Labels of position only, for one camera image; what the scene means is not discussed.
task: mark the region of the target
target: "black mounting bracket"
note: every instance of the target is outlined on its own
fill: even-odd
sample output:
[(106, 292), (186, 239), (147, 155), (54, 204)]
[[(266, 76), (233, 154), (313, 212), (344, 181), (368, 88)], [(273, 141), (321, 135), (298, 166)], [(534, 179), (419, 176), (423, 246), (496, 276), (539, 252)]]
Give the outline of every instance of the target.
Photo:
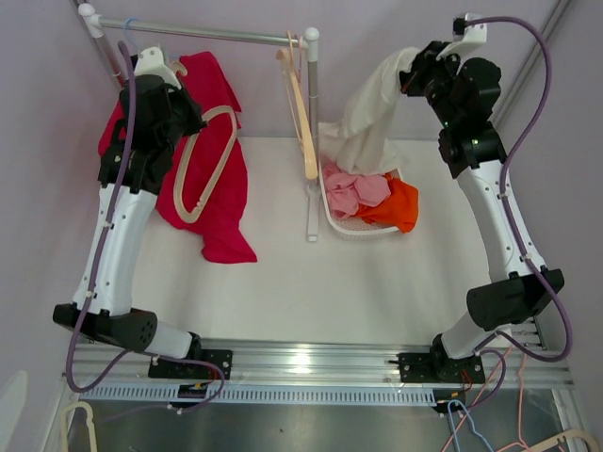
[(461, 373), (474, 384), (484, 384), (485, 374), (479, 356), (461, 360), (449, 358), (442, 345), (442, 335), (433, 339), (430, 351), (425, 353), (399, 353), (398, 360), (392, 361), (398, 366), (402, 383), (451, 383), (463, 384)]
[[(233, 350), (214, 350), (206, 348), (195, 357), (197, 361), (212, 363), (218, 367), (226, 379), (230, 379), (233, 368)], [(219, 379), (215, 372), (205, 366), (197, 364), (181, 364), (172, 361), (151, 361), (149, 365), (150, 379)]]

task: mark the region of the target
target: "white cloth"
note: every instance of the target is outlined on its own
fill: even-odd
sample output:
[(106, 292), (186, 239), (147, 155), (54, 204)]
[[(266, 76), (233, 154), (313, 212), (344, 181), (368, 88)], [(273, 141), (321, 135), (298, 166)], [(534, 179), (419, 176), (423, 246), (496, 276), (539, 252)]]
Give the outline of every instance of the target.
[(399, 72), (420, 52), (409, 47), (386, 58), (346, 104), (339, 122), (318, 125), (320, 153), (353, 174), (384, 174), (399, 166), (387, 134), (399, 97)]

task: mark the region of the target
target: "table surface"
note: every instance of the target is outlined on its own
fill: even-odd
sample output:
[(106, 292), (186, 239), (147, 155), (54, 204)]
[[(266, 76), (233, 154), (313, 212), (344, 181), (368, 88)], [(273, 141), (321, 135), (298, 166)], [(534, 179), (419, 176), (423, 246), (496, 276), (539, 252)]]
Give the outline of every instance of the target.
[(337, 236), (320, 218), (305, 241), (302, 155), (292, 138), (240, 139), (249, 197), (240, 229), (256, 264), (219, 265), (203, 240), (153, 212), (134, 279), (134, 306), (202, 337), (427, 345), (465, 312), (468, 289), (489, 283), (480, 231), (435, 141), (394, 141), (403, 178), (419, 190), (409, 234)]

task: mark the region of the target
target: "wall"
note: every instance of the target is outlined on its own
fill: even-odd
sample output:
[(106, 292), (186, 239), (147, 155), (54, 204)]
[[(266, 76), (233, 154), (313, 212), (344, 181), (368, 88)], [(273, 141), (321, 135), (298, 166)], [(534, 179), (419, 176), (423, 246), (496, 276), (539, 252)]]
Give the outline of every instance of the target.
[(29, 373), (9, 450), (37, 450), (69, 334), (52, 323), (90, 248), (114, 90), (69, 2), (0, 6), (0, 387)]
[[(425, 47), (432, 40), (450, 40), (452, 20), (460, 12), (512, 14), (540, 26), (555, 0), (92, 0), (106, 17), (239, 29), (259, 33), (320, 31), (320, 117), (341, 118), (347, 99), (377, 65), (404, 47)], [(108, 33), (122, 39), (121, 30)], [(176, 54), (210, 50), (216, 54), (243, 107), (242, 135), (293, 137), (294, 131), (276, 48), (236, 42), (132, 32), (141, 45), (161, 42)], [(493, 25), (488, 43), (475, 56), (487, 56), (503, 69), (503, 89), (509, 86), (530, 47), (526, 33)], [(424, 99), (402, 99), (392, 137), (434, 138), (439, 125)]]
[[(562, 300), (573, 321), (576, 345), (572, 373), (599, 440), (603, 440), (600, 381), (603, 364), (603, 297), (600, 190), (603, 153), (603, 63), (594, 30), (603, 17), (599, 0), (580, 0), (551, 42), (553, 86), (548, 104), (512, 168), (517, 201), (530, 234), (549, 266), (565, 275)], [(544, 70), (531, 78), (502, 128), (508, 146), (530, 120), (542, 92)], [(562, 347), (562, 328), (553, 309), (543, 314), (546, 337)]]

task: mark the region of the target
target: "white basket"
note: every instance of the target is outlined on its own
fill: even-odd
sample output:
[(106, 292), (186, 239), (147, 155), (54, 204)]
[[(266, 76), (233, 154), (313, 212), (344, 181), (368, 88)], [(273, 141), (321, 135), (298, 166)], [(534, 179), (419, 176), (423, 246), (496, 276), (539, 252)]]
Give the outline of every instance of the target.
[[(402, 173), (399, 169), (390, 171), (389, 174), (397, 179), (402, 179)], [(335, 218), (331, 215), (329, 202), (327, 201), (327, 192), (324, 188), (324, 180), (322, 179), (322, 165), (318, 166), (318, 178), (320, 179), (320, 190), (322, 191), (322, 205), (327, 214), (329, 224), (333, 226), (334, 231), (342, 238), (347, 240), (366, 240), (372, 238), (380, 238), (393, 233), (400, 233), (396, 226), (387, 224), (372, 223), (368, 224), (360, 218)]]

